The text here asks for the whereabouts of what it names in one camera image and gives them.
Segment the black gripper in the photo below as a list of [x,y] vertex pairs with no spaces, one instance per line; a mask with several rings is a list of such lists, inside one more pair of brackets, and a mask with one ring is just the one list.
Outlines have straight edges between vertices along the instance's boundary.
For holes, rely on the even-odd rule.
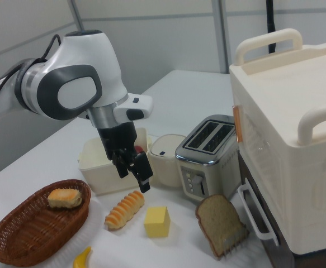
[[153,176],[153,171],[146,153],[137,154],[134,149],[137,138],[134,123],[122,123],[113,128],[99,128],[97,131],[106,155],[116,166],[119,177],[126,177],[129,170],[135,176],[142,193],[150,190],[149,179]]

